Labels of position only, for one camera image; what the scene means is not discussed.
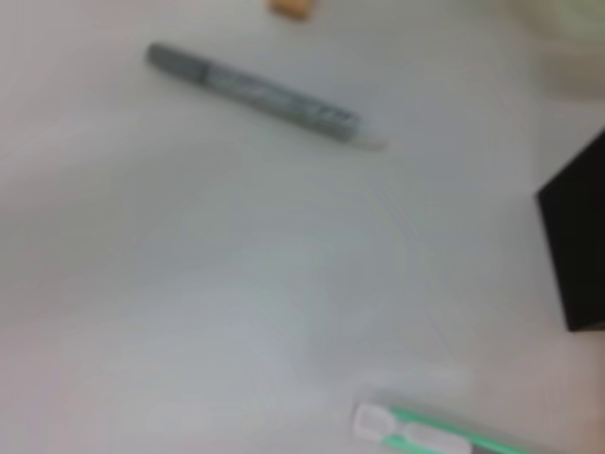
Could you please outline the small beige eraser block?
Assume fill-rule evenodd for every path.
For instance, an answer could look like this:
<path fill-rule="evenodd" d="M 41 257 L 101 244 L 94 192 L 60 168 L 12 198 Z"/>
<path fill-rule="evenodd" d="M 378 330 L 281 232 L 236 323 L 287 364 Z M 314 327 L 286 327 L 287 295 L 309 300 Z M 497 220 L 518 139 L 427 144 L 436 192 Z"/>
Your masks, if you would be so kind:
<path fill-rule="evenodd" d="M 315 0 L 268 0 L 270 9 L 290 19 L 304 21 L 314 10 Z"/>

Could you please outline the green toothbrush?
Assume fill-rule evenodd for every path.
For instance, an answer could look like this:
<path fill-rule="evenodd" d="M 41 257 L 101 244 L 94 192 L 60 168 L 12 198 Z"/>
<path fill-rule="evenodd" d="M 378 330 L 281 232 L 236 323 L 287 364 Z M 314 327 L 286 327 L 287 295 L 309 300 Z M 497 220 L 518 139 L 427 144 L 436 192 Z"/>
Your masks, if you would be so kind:
<path fill-rule="evenodd" d="M 356 404 L 351 428 L 356 438 L 401 454 L 539 454 L 499 435 L 374 402 Z"/>

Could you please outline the black mesh pen holder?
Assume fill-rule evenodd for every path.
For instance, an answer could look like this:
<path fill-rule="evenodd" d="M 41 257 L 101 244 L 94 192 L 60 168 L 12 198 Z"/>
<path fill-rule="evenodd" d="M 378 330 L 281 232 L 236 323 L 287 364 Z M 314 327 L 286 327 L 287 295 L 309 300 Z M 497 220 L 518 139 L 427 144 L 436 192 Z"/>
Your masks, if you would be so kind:
<path fill-rule="evenodd" d="M 605 129 L 536 198 L 567 329 L 605 331 Z"/>

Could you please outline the silver grey pen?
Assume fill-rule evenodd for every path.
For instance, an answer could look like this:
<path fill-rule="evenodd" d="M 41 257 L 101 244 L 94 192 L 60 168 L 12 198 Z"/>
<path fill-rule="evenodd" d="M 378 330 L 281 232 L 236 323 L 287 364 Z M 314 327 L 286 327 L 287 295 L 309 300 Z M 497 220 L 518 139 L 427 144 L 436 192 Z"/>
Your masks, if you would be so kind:
<path fill-rule="evenodd" d="M 384 146 L 358 113 L 223 62 L 159 43 L 147 48 L 146 60 L 173 78 L 338 142 L 367 150 Z"/>

